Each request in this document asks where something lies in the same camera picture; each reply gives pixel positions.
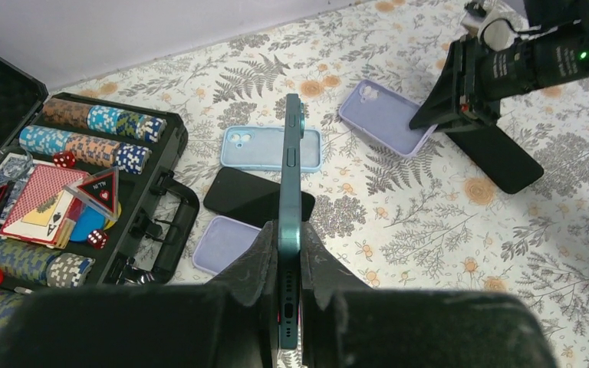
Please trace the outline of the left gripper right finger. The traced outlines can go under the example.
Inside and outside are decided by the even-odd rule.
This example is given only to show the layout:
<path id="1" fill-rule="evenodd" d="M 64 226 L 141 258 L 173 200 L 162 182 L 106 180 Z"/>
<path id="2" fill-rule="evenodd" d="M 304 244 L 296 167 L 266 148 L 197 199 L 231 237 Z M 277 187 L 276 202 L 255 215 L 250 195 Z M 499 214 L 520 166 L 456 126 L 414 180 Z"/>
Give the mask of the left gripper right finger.
<path id="1" fill-rule="evenodd" d="M 301 226 L 308 367 L 554 367 L 532 312 L 502 292 L 367 286 Z"/>

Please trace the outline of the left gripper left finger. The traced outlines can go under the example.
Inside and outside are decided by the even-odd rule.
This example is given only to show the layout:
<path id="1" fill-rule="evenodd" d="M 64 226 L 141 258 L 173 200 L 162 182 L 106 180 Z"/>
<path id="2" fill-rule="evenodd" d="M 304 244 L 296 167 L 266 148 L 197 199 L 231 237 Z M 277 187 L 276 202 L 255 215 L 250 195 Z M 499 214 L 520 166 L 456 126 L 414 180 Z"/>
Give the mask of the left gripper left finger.
<path id="1" fill-rule="evenodd" d="M 273 367 L 275 222 L 205 284 L 36 291 L 0 333 L 0 367 Z"/>

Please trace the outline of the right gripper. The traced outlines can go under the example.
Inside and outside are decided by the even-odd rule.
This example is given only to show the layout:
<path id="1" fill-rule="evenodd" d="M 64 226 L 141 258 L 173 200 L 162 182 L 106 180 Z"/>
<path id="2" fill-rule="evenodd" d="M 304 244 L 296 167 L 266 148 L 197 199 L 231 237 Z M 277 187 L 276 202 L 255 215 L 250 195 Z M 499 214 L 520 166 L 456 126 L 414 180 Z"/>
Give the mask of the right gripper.
<path id="1" fill-rule="evenodd" d="M 434 127 L 437 132 L 465 133 L 472 125 L 496 125 L 500 101 L 485 95 L 489 52 L 476 37 L 463 35 L 449 46 L 434 88 L 409 123 L 411 130 Z"/>

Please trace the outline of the lilac phone case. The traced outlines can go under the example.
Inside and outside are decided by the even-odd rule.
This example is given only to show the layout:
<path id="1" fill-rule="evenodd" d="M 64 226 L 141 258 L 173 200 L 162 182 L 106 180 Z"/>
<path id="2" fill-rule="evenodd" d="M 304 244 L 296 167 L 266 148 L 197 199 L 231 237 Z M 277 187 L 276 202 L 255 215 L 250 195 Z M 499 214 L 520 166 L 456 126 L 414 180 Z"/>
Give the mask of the lilac phone case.
<path id="1" fill-rule="evenodd" d="M 200 271 L 216 275 L 243 255 L 260 229 L 222 215 L 206 227 L 193 252 L 192 262 Z"/>
<path id="2" fill-rule="evenodd" d="M 345 122 L 403 158 L 414 157 L 436 126 L 412 130 L 410 121 L 420 106 L 371 80 L 362 80 L 341 104 Z"/>

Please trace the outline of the black phone without case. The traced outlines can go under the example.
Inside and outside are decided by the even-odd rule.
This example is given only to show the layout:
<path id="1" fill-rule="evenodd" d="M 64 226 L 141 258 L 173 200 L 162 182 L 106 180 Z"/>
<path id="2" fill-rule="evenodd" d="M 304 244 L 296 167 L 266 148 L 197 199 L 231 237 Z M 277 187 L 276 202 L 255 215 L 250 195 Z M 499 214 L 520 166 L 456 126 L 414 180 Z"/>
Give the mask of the black phone without case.
<path id="1" fill-rule="evenodd" d="M 544 175 L 543 167 L 496 126 L 447 136 L 507 194 L 522 191 Z"/>

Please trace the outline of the black phone from blue case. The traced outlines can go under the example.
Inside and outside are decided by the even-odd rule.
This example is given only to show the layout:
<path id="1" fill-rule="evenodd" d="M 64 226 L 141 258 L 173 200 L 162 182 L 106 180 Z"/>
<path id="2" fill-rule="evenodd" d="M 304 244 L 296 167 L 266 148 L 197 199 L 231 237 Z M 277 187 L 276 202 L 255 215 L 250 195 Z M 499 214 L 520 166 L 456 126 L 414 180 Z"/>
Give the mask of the black phone from blue case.
<path id="1" fill-rule="evenodd" d="M 316 199 L 302 191 L 300 171 L 284 167 L 280 183 L 229 167 L 221 168 L 206 193 L 204 206 L 220 215 L 263 227 L 274 222 L 293 237 L 313 212 Z"/>

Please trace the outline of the light blue phone case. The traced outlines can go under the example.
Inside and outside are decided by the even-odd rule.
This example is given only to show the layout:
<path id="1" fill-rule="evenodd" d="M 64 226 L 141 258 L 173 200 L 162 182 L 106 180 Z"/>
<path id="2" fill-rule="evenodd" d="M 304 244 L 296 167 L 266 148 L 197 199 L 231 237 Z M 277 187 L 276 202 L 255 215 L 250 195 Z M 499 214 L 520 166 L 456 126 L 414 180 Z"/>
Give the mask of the light blue phone case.
<path id="1" fill-rule="evenodd" d="M 284 130 L 276 126 L 231 126 L 223 134 L 220 163 L 249 171 L 281 170 Z M 306 129 L 301 140 L 301 171 L 321 169 L 322 136 Z"/>

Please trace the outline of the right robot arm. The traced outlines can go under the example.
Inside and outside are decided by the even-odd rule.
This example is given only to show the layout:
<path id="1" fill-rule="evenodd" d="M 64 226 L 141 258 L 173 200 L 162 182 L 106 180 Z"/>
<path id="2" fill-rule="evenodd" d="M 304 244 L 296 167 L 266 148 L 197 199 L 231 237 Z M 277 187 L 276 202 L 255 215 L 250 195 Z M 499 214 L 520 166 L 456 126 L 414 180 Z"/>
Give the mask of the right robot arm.
<path id="1" fill-rule="evenodd" d="M 500 51 L 482 35 L 451 43 L 443 71 L 410 129 L 446 133 L 497 124 L 507 97 L 589 78 L 589 1 L 526 1 L 530 28 Z"/>

